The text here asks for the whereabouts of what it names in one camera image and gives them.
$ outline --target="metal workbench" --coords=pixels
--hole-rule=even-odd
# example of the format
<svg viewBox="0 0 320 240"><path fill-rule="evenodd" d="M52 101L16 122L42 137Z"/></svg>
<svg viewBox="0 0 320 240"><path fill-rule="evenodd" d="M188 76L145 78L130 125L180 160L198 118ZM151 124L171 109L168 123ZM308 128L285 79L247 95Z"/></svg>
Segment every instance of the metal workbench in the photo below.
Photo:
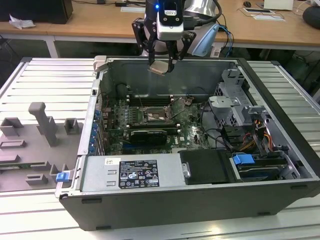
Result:
<svg viewBox="0 0 320 240"><path fill-rule="evenodd" d="M319 155L317 103L281 66L270 62L249 64ZM93 59L33 58L29 63L20 63L0 91L0 120L17 116L23 124L34 123L28 113L29 104L43 101L47 115L57 123L63 123L68 116L83 122L94 79ZM256 93L251 93L262 104ZM37 190L10 196L0 193L0 239L320 239L320 195L298 200L274 216L86 232L53 192ZM157 217L152 209L143 209L141 215Z"/></svg>

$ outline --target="motherboard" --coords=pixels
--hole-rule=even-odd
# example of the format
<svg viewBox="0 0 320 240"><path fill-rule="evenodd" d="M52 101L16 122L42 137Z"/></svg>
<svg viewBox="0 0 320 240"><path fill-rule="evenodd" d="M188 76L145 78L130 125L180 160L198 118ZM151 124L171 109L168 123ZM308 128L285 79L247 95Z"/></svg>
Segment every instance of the motherboard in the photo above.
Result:
<svg viewBox="0 0 320 240"><path fill-rule="evenodd" d="M201 103L192 97L110 99L102 111L107 155L210 148L200 124Z"/></svg>

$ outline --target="blue wire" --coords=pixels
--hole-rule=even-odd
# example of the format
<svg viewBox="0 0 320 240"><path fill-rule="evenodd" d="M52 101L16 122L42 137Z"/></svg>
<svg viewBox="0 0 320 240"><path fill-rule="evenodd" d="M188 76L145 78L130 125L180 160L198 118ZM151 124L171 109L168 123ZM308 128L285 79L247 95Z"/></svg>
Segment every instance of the blue wire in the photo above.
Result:
<svg viewBox="0 0 320 240"><path fill-rule="evenodd" d="M219 25L219 27L222 29L222 30L224 30L225 31L225 33L228 35L228 37L229 37L229 39L230 39L230 42L231 42L231 44L230 44L230 46L229 46L229 50L228 50L228 52L226 53L226 55L225 55L225 57L227 58L228 56L229 56L229 54L231 53L231 50L232 50L232 46L234 45L234 39L232 38L232 35L231 35L231 33L230 33L230 31L229 30L227 30L224 26L222 26L222 25Z"/></svg>

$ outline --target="wooden desk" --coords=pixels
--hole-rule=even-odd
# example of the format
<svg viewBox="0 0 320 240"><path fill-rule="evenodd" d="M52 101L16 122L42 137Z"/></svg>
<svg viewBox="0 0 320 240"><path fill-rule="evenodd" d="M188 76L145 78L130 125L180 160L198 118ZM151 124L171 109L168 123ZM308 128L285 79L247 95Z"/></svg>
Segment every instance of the wooden desk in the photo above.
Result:
<svg viewBox="0 0 320 240"><path fill-rule="evenodd" d="M320 51L320 30L307 25L301 16L293 12L277 11L284 16L285 21L255 20L245 16L239 9L243 7L244 0L220 2L228 29L234 35L234 47ZM250 2L253 8L258 8L256 2L261 0ZM136 42L131 23L136 18L143 18L143 13L121 12L121 8L114 5L72 4L73 14L67 24L35 23L34 28L19 30L7 22L0 22L0 34L9 39L46 41L50 55L54 58L59 56L55 41ZM302 9L307 7L307 4L301 6ZM219 22L224 24L223 17L219 18ZM220 48L226 39L226 34L219 32L215 46Z"/></svg>
<svg viewBox="0 0 320 240"><path fill-rule="evenodd" d="M273 49L274 47L320 47L320 30L315 29L303 20L303 11L275 11L283 15L285 21L268 21L256 20L253 17L245 16L243 10L242 0L227 0L221 1L221 7L226 17L228 29L234 35L235 47L246 45L268 45ZM252 8L259 8L256 3L261 3L261 0L250 0ZM298 7L301 2L295 1L294 6ZM301 9L308 8L308 4L301 5Z"/></svg>

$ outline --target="power supply label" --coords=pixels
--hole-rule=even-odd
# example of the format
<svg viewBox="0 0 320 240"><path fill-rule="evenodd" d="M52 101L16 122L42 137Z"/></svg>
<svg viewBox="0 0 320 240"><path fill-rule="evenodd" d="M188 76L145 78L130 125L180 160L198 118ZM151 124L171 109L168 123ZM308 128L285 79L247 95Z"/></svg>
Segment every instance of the power supply label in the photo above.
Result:
<svg viewBox="0 0 320 240"><path fill-rule="evenodd" d="M159 187L157 160L120 161L119 188Z"/></svg>

